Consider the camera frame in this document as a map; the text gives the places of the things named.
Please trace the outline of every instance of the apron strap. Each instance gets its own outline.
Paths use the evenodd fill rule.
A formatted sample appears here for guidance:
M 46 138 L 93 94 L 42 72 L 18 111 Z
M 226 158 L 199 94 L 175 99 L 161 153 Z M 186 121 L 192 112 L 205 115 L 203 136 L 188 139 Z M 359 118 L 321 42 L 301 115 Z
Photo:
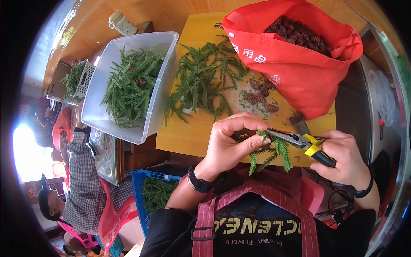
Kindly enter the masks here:
M 301 233 L 302 256 L 319 256 L 317 231 L 311 212 L 303 208 L 300 203 L 293 201 L 281 191 L 275 190 L 263 182 L 252 180 L 245 181 L 244 185 L 237 187 L 230 192 L 226 192 L 220 197 L 199 204 L 196 227 L 191 231 L 193 257 L 213 256 L 213 239 L 215 238 L 214 213 L 247 192 L 259 194 L 272 204 L 299 217 L 300 228 L 298 229 L 298 232 Z

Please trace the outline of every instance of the red tote bag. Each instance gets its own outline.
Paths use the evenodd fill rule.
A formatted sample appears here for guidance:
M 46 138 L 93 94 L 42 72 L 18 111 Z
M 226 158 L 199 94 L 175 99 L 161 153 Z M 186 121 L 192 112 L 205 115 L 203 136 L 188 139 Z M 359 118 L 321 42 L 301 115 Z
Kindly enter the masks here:
M 280 16 L 300 20 L 331 47 L 332 59 L 264 30 Z M 241 60 L 263 73 L 306 120 L 327 114 L 352 62 L 363 53 L 359 34 L 304 0 L 271 0 L 240 7 L 222 23 Z

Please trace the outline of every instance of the black shirt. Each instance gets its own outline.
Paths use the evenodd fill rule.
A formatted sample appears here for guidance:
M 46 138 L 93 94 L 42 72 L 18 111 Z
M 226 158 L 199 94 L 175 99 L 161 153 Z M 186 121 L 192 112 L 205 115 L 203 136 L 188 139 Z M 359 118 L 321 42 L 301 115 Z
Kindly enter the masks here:
M 196 218 L 179 209 L 151 214 L 141 257 L 191 256 Z M 374 210 L 350 215 L 337 229 L 315 220 L 320 256 L 364 256 Z M 215 214 L 214 256 L 302 256 L 300 219 L 261 196 L 246 193 Z

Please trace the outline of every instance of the black watch strap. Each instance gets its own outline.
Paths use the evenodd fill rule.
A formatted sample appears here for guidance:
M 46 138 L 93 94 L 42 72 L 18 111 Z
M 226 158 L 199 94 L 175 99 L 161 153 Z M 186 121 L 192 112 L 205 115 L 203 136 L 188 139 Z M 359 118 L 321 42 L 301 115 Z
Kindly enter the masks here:
M 355 190 L 354 191 L 354 197 L 355 198 L 363 198 L 371 191 L 372 185 L 374 184 L 374 173 L 372 173 L 372 171 L 370 171 L 370 174 L 371 174 L 371 176 L 370 176 L 371 181 L 369 182 L 369 185 L 368 185 L 367 189 L 366 190 L 361 190 L 361 191 Z
M 190 179 L 191 184 L 193 184 L 194 189 L 200 193 L 208 193 L 212 189 L 212 183 L 198 179 L 194 174 L 194 167 L 191 166 L 188 170 L 188 178 Z

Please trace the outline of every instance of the yellow table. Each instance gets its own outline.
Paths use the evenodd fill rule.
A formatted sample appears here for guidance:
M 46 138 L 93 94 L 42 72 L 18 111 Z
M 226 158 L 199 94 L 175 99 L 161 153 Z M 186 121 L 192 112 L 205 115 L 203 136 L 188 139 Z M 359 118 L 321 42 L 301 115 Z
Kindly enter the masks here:
M 214 25 L 217 22 L 222 22 L 222 19 L 226 14 L 227 12 L 215 12 L 190 15 L 182 31 L 180 43 L 195 48 L 203 46 L 206 42 L 218 44 L 222 39 L 216 35 L 225 34 L 225 31 L 221 28 L 215 28 Z M 179 57 L 186 52 L 185 48 L 180 45 L 178 45 L 177 51 Z M 229 90 L 225 93 L 225 96 L 235 113 L 243 111 L 243 109 L 238 106 L 238 93 L 242 88 L 248 86 L 246 81 L 250 79 L 252 75 L 256 79 L 262 76 L 259 72 L 250 71 L 244 78 L 244 82 L 237 84 L 237 91 Z M 179 84 L 179 82 L 179 79 L 176 79 L 174 84 Z M 271 118 L 267 120 L 267 123 L 272 125 L 275 129 L 295 133 L 296 131 L 294 128 L 286 123 L 287 119 L 293 115 L 294 108 L 277 90 L 271 90 L 268 98 L 271 99 L 269 102 L 276 100 L 280 106 L 280 110 L 277 113 L 273 113 Z M 207 153 L 208 140 L 210 138 L 214 118 L 212 115 L 207 114 L 202 110 L 191 114 L 193 117 L 186 118 L 189 124 L 184 123 L 176 115 L 173 117 L 169 116 L 167 126 L 165 126 L 165 123 L 163 122 L 162 130 L 157 134 L 156 148 L 175 153 L 204 157 Z M 220 119 L 226 118 L 227 116 L 228 115 L 225 113 L 220 116 Z M 318 135 L 325 130 L 335 129 L 335 105 L 332 105 L 328 114 L 318 117 L 315 120 L 308 121 L 307 126 L 312 135 Z M 293 146 L 290 146 L 289 150 L 293 166 L 308 167 L 312 163 L 312 161 L 304 155 L 303 150 Z M 269 154 L 259 155 L 259 162 L 263 162 L 268 156 Z M 248 156 L 244 158 L 242 162 L 249 162 Z M 272 164 L 282 166 L 282 159 L 277 158 Z

